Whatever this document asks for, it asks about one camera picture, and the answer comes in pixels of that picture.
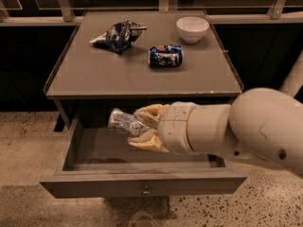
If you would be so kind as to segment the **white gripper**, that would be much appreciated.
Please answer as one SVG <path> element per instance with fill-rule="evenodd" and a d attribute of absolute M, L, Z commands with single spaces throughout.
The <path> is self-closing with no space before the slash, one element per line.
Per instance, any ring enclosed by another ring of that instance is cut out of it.
<path fill-rule="evenodd" d="M 191 112 L 198 107 L 192 102 L 152 104 L 137 109 L 134 116 L 148 127 L 138 137 L 129 137 L 128 144 L 149 151 L 171 152 L 174 154 L 197 154 L 187 138 L 187 122 Z"/>

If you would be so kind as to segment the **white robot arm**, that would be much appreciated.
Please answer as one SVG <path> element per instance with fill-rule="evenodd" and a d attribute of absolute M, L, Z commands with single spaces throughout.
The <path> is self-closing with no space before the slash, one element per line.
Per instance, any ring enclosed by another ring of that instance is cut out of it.
<path fill-rule="evenodd" d="M 128 143 L 178 154 L 210 154 L 303 175 L 303 105 L 269 88 L 248 90 L 230 104 L 153 104 L 134 113 L 151 128 Z"/>

